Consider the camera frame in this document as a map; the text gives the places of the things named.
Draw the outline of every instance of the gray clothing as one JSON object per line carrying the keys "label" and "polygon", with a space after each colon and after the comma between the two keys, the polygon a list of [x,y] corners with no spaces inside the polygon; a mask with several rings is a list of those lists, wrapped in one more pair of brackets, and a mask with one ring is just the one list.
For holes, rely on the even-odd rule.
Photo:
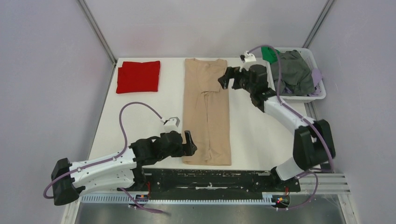
{"label": "gray clothing", "polygon": [[[281,95],[283,96],[307,96],[315,91],[311,69],[296,50],[286,51],[279,54],[282,66]],[[272,77],[275,88],[278,85],[279,71],[278,62],[271,64]]]}

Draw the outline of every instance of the white wall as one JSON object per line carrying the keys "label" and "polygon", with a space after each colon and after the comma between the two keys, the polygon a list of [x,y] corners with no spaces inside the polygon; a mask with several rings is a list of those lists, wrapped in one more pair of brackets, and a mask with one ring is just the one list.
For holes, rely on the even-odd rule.
{"label": "white wall", "polygon": [[396,1],[337,1],[312,46],[332,127],[362,223],[395,223]]}
{"label": "white wall", "polygon": [[326,0],[86,0],[116,57],[237,57],[301,47]]}
{"label": "white wall", "polygon": [[0,0],[0,52],[0,223],[57,224],[42,192],[87,157],[112,66],[74,0]]}

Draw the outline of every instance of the gray floor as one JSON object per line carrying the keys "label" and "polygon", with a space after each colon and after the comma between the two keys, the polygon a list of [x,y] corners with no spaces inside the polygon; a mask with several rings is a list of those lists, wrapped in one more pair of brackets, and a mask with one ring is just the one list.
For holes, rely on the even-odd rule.
{"label": "gray floor", "polygon": [[[291,205],[306,200],[291,196]],[[263,205],[150,205],[166,214],[151,214],[129,209],[123,204],[80,205],[76,224],[344,224],[337,196],[316,196],[306,206],[290,211],[275,211]]]}

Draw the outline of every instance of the beige pants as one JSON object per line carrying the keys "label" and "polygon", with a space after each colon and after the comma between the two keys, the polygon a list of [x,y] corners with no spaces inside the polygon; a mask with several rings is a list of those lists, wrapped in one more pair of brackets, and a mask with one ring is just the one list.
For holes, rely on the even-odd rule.
{"label": "beige pants", "polygon": [[185,60],[183,131],[190,130],[197,146],[193,156],[183,157],[192,165],[231,165],[228,90],[217,79],[227,61]]}

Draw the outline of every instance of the black metal base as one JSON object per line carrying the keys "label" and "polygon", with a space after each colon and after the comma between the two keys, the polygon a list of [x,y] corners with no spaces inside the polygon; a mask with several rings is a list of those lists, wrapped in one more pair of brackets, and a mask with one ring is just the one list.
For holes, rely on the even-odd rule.
{"label": "black metal base", "polygon": [[145,168],[144,173],[153,200],[262,199],[262,192],[285,192],[286,187],[290,192],[301,191],[298,180],[275,185],[266,171]]}

